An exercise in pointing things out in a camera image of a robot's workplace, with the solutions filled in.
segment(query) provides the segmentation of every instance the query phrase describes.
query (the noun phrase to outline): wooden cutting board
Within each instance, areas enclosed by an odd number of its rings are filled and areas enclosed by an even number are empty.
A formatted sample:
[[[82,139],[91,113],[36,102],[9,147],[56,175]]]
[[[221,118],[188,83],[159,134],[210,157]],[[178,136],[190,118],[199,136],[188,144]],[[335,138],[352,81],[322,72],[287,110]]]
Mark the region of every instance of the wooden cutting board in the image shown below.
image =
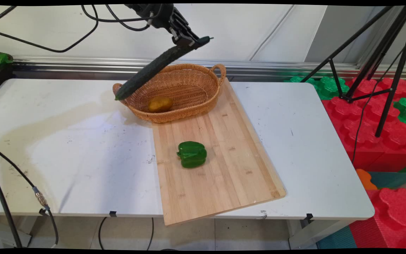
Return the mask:
[[[165,225],[210,217],[286,195],[253,126],[225,79],[216,106],[208,113],[153,124]],[[205,164],[181,166],[179,143],[196,141],[207,152]]]

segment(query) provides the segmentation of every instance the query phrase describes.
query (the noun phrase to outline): tiled floor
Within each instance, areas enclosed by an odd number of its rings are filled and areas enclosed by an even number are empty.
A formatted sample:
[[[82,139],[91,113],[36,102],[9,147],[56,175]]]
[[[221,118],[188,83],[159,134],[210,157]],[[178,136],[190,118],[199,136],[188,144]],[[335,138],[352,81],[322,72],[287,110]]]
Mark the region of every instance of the tiled floor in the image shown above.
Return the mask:
[[[59,231],[56,248],[100,249],[98,228],[103,218],[55,217]],[[152,230],[151,218],[108,217],[101,228],[105,249],[145,250]],[[29,248],[50,248],[54,231],[47,217],[39,217]],[[268,250],[289,249],[285,220],[201,219],[171,227],[154,218],[150,250]]]

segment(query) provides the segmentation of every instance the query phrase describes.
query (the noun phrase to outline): tripod leg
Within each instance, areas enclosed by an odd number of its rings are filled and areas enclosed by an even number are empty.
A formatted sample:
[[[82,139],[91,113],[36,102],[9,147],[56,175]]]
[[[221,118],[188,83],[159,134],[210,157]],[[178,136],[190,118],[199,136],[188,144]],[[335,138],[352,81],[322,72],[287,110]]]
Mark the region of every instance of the tripod leg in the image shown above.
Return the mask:
[[[346,97],[351,98],[355,89],[358,87],[360,82],[364,79],[367,72],[370,70],[372,64],[374,64],[375,60],[378,59],[379,54],[383,51],[383,48],[387,45],[388,41],[393,37],[394,32],[399,28],[400,24],[405,23],[406,21],[406,5],[400,11],[399,15],[397,16],[396,20],[393,22],[391,27],[386,32],[383,39],[380,41],[377,48],[372,53],[369,60],[364,64],[363,69],[359,72],[358,77],[356,77],[355,82],[353,82],[352,86],[350,87],[349,91],[345,94]]]
[[[343,45],[341,45],[339,48],[337,48],[328,58],[326,58],[321,64],[319,64],[313,71],[311,71],[306,77],[304,77],[300,82],[304,83],[306,82],[312,75],[314,75],[317,71],[319,71],[322,67],[324,67],[329,59],[334,58],[337,54],[339,54],[345,47],[347,47],[351,42],[353,42],[358,36],[360,36],[366,29],[368,29],[372,24],[375,23],[378,19],[380,19],[385,13],[390,10],[392,6],[386,6],[381,10],[377,15],[375,15],[369,22],[367,22],[361,29],[358,30],[354,35],[352,35]]]
[[[336,87],[338,88],[339,98],[343,96],[343,90],[341,90],[341,85],[339,83],[338,74],[336,73],[335,64],[333,60],[328,60],[330,62],[330,67],[332,68],[333,78],[335,79]]]
[[[380,117],[379,125],[377,126],[377,131],[375,132],[376,137],[380,137],[382,134],[383,126],[385,125],[386,117],[388,116],[389,108],[391,107],[391,103],[393,102],[394,94],[396,93],[396,89],[398,87],[399,79],[401,77],[403,67],[406,62],[406,42],[405,42],[405,49],[402,52],[402,56],[399,60],[398,67],[396,69],[396,74],[393,79],[393,83],[391,84],[391,89],[388,94],[388,98],[385,103],[385,107],[383,108],[382,116]]]
[[[403,25],[405,22],[400,23],[399,27],[397,28],[396,32],[393,34],[393,37],[388,40],[388,43],[385,45],[383,48],[382,53],[380,54],[377,62],[375,63],[374,67],[371,69],[371,71],[368,74],[367,80],[371,80],[372,77],[374,76],[375,71],[377,71],[377,68],[380,66],[380,63],[382,62],[383,58],[385,57],[386,53],[388,52],[389,48],[393,44],[393,42],[396,40],[396,37],[400,33],[400,30],[402,29]]]

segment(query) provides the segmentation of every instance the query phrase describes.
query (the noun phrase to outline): tripod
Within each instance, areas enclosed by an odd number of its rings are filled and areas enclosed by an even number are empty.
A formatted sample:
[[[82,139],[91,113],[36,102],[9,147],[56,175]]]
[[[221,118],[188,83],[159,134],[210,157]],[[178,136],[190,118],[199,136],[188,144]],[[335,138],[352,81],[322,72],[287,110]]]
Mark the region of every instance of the tripod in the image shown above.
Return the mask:
[[[386,32],[385,36],[383,39],[380,41],[380,43],[377,45],[377,48],[375,48],[374,52],[370,56],[370,58],[367,60],[365,63],[363,69],[359,72],[358,77],[356,77],[355,82],[352,84],[351,88],[349,91],[344,95],[341,86],[338,80],[338,75],[336,73],[335,65],[333,64],[333,58],[340,53],[345,47],[347,47],[351,42],[353,42],[359,35],[361,35],[366,29],[368,29],[372,24],[374,24],[377,20],[379,20],[385,13],[387,13],[393,6],[386,6],[382,11],[377,13],[376,16],[374,16],[369,22],[367,22],[358,32],[356,32],[354,35],[352,35],[343,45],[341,45],[339,48],[337,48],[328,58],[326,58],[324,61],[322,61],[321,64],[319,64],[313,71],[311,71],[304,79],[302,79],[300,82],[306,82],[311,76],[313,76],[317,71],[319,71],[322,67],[324,67],[327,63],[330,63],[330,67],[333,72],[333,77],[335,79],[336,86],[338,88],[338,93],[339,93],[339,98],[346,100],[348,103],[352,103],[355,100],[363,99],[363,98],[369,98],[374,95],[380,95],[382,93],[388,93],[388,98],[385,103],[385,107],[383,108],[382,116],[380,117],[379,125],[377,126],[377,131],[375,132],[376,137],[380,137],[380,134],[382,133],[383,126],[385,125],[385,120],[386,117],[388,116],[389,108],[391,106],[391,103],[393,102],[393,97],[394,94],[396,93],[396,88],[398,86],[399,79],[401,77],[403,67],[406,62],[406,42],[405,46],[402,49],[402,51],[399,53],[401,54],[401,58],[399,60],[398,66],[396,68],[396,72],[394,74],[394,79],[393,83],[391,84],[391,87],[386,90],[382,90],[379,92],[374,92],[368,94],[368,95],[363,95],[359,96],[356,98],[352,98],[353,93],[355,92],[356,88],[358,85],[362,82],[362,80],[367,76],[367,80],[370,80],[372,76],[374,75],[375,71],[377,71],[377,68],[379,67],[383,57],[386,55],[387,51],[391,47],[392,43],[396,39],[397,35],[399,34],[400,30],[402,29],[405,21],[406,21],[406,5],[402,8],[400,11],[399,15],[396,17],[396,19],[393,21],[392,25]]]

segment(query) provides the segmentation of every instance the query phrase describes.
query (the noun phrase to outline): potato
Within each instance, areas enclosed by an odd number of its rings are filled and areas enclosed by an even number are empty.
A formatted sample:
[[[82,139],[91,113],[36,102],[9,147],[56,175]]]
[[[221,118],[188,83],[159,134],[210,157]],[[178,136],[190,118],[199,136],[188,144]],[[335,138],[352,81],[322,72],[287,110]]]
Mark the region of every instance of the potato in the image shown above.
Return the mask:
[[[165,96],[156,96],[148,102],[148,111],[151,113],[162,113],[169,111],[173,100]]]

